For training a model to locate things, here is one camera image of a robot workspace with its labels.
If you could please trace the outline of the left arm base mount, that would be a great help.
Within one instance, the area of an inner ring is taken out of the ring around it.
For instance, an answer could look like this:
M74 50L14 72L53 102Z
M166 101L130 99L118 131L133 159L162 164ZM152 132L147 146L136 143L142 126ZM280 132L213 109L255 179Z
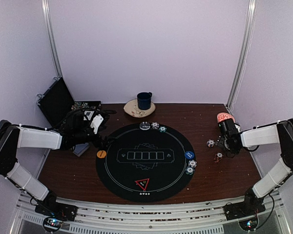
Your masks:
M66 221L74 221L77 210L77 206L62 203L57 206L55 211L50 211L40 205L35 208L36 213L46 216L42 222L42 227L49 233L59 231Z

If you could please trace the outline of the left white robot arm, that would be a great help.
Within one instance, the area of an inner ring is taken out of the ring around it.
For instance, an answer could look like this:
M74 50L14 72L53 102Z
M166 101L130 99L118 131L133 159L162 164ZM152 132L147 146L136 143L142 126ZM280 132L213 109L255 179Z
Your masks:
M19 156L26 149L69 150L89 142L105 149L112 140L102 137L100 131L116 111L93 110L90 116L88 112L90 109L71 111L50 128L0 121L0 175L28 193L49 216L57 216L61 211L59 203L54 201L56 195L21 164Z

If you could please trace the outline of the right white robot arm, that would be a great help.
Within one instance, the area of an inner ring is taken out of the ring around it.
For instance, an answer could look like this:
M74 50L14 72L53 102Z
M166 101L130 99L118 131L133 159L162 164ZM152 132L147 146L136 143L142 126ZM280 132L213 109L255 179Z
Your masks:
M240 210L244 215L251 215L265 196L293 174L293 118L244 131L233 118L220 120L218 126L220 147L234 155L244 149L256 157L267 156L265 162L272 167L245 193Z

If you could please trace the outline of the orange big blind button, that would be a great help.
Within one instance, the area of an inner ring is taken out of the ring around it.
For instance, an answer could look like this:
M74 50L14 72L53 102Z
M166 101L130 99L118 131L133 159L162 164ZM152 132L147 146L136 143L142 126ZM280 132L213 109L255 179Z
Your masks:
M106 151L105 150L99 150L97 152L97 158L105 158L107 155Z

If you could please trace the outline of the blue small blind button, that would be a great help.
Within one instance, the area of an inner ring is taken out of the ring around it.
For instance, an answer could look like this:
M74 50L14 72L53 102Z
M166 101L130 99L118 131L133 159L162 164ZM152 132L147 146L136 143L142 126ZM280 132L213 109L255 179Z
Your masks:
M184 154L185 158L189 160L193 160L195 158L195 154L192 151L186 151Z

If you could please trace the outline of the green chips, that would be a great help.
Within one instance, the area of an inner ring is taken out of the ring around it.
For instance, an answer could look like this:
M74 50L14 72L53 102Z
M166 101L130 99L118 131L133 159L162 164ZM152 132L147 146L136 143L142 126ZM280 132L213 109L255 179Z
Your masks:
M160 127L159 127L159 131L160 131L161 133L165 132L166 130L167 130L167 128L166 128L165 126L160 126Z

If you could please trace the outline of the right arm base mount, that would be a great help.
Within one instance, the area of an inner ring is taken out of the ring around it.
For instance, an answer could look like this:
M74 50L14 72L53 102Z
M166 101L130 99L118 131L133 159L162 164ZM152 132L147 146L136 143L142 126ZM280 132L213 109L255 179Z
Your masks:
M254 231L259 226L258 214L266 210L264 205L260 205L253 211L244 212L242 203L229 203L224 206L227 221L238 219L240 228L244 231Z

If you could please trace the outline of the red triangle all-in marker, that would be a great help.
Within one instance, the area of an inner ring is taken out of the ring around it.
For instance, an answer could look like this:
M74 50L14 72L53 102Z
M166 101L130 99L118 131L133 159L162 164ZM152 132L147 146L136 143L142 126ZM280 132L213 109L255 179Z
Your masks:
M143 191L146 191L149 184L149 180L149 178L136 180L135 184L138 185Z

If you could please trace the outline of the blue ten poker chip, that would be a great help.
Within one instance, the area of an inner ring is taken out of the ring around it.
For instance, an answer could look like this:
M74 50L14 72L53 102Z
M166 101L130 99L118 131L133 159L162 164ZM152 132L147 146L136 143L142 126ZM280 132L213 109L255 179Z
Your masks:
M192 167L192 168L196 168L196 166L197 166L197 162L196 162L195 160L190 160L190 161L188 162L188 166L189 166L189 167Z

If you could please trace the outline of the blue white chip stack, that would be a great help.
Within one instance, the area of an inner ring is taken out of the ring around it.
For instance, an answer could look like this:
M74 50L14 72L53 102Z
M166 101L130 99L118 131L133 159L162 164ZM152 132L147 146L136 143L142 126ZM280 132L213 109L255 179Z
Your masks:
M213 139L209 139L209 140L207 141L207 146L208 146L209 148L212 148L214 145L215 145L215 141L214 141Z

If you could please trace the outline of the green fifty poker chip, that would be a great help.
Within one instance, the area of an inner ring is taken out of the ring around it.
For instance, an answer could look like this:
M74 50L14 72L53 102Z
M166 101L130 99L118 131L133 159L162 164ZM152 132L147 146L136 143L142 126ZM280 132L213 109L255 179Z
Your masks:
M185 173L187 175L193 175L194 174L194 168L193 167L186 167Z

